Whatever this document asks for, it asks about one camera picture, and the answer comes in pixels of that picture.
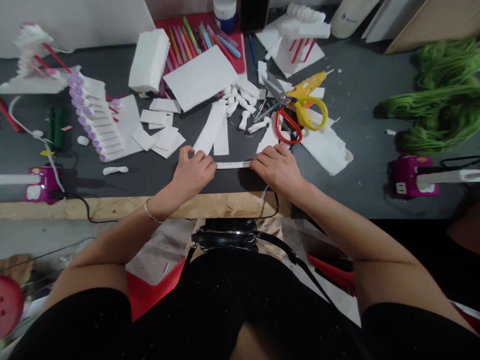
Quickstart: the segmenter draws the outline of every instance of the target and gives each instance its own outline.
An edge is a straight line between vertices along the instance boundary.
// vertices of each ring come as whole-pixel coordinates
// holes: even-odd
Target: fingers
[[[189,153],[194,153],[195,150],[193,147],[191,147],[190,145],[187,145],[187,146],[184,146],[180,149],[180,156],[179,156],[179,159],[180,160],[188,160],[189,159]]]
[[[211,156],[205,156],[202,160],[200,160],[199,165],[201,165],[202,169],[206,169],[213,162],[214,159]]]
[[[258,160],[265,166],[272,166],[275,162],[274,159],[272,159],[270,156],[265,155],[263,152],[259,153],[255,160]]]
[[[191,159],[195,161],[196,163],[200,162],[205,156],[205,153],[203,150],[198,151]]]
[[[278,151],[283,156],[290,156],[292,153],[289,151],[289,148],[284,144],[276,144],[274,146],[275,150]]]
[[[280,159],[282,157],[282,155],[280,155],[280,153],[270,145],[264,148],[262,153],[268,155],[272,159]]]

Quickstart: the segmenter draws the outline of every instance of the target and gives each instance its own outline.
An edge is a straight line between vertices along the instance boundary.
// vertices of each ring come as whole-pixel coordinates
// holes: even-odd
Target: green marker
[[[189,21],[185,16],[183,17],[183,23],[185,24],[186,32],[190,37],[191,43],[193,44],[193,47],[195,48],[196,53],[200,55],[202,52],[200,51],[199,45],[197,44],[197,40],[195,40],[195,36],[194,36],[194,33],[192,32],[192,29],[190,28]]]

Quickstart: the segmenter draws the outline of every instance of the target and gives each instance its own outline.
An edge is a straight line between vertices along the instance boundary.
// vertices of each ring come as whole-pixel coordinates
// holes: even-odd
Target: black cable
[[[104,221],[95,221],[95,220],[92,220],[90,218],[90,206],[89,204],[85,201],[85,199],[83,197],[81,197],[80,195],[76,195],[74,193],[71,193],[71,192],[64,192],[63,193],[64,196],[71,196],[71,197],[74,197],[74,198],[77,198],[79,200],[81,200],[84,204],[85,204],[85,207],[86,207],[86,218],[88,219],[89,222],[91,223],[94,223],[94,224],[104,224],[104,223],[118,223],[119,221],[118,220],[104,220]]]

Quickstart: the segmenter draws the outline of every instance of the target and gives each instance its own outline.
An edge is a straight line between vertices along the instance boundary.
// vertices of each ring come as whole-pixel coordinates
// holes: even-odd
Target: plywood board
[[[268,191],[265,201],[262,192],[231,192],[218,194],[198,194],[184,203],[173,213],[173,219],[213,219],[213,218],[258,218],[272,215],[276,209],[275,196]],[[151,196],[100,197],[85,199],[90,206],[93,220],[122,219],[143,206]],[[278,195],[280,208],[275,217],[289,218],[292,204]],[[54,205],[44,202],[4,202],[0,203],[2,220],[44,220],[72,219],[85,220],[85,205],[77,199],[63,200]]]
[[[480,34],[480,0],[425,0],[386,50],[394,54],[429,42]]]

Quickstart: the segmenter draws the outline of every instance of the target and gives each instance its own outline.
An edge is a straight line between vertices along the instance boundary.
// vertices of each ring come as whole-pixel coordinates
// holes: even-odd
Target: bottle
[[[343,0],[331,18],[331,34],[339,39],[351,36],[380,0]]]

